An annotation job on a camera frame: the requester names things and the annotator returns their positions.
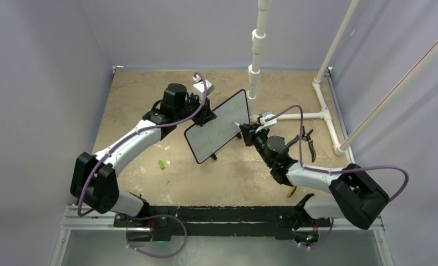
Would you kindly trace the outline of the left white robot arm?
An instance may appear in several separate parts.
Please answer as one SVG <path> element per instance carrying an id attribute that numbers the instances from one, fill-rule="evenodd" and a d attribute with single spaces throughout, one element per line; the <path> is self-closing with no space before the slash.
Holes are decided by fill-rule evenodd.
<path id="1" fill-rule="evenodd" d="M 93 155 L 83 152 L 77 157 L 70 194 L 98 213 L 123 213 L 134 226 L 147 224 L 149 204 L 140 196 L 121 192 L 117 176 L 178 124 L 192 120 L 195 125 L 203 126 L 215 119 L 208 98 L 214 88 L 208 80 L 196 82 L 192 93 L 182 84 L 169 84 L 163 98 L 125 136 Z"/>

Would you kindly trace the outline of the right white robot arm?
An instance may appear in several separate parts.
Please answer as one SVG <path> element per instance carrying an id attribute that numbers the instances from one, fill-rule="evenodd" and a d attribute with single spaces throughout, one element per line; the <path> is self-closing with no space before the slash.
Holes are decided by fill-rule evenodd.
<path id="1" fill-rule="evenodd" d="M 345 168 L 310 167 L 289 155 L 281 136 L 269 136 L 258 124 L 238 126 L 246 146 L 259 153 L 270 174 L 280 185 L 307 187 L 327 193 L 307 194 L 295 206 L 295 227 L 321 218 L 345 218 L 360 229 L 368 229 L 390 202 L 388 194 L 359 165 Z"/>

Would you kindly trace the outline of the small black-framed whiteboard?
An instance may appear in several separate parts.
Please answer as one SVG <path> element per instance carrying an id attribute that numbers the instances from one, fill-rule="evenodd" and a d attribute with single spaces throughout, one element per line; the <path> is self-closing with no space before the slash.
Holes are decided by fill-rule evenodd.
<path id="1" fill-rule="evenodd" d="M 184 136 L 198 164 L 212 157 L 220 148 L 231 141 L 237 134 L 239 124 L 250 123 L 246 91 L 241 89 L 234 93 L 213 110 L 217 118 L 204 124 L 188 127 Z"/>

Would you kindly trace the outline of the green marker cap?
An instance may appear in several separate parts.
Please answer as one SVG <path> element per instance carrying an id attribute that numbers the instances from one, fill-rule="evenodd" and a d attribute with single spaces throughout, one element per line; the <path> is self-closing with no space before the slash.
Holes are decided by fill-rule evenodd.
<path id="1" fill-rule="evenodd" d="M 159 167 L 160 167 L 161 170 L 165 169 L 165 165 L 164 165 L 162 160 L 158 160 L 158 164 L 159 164 Z"/>

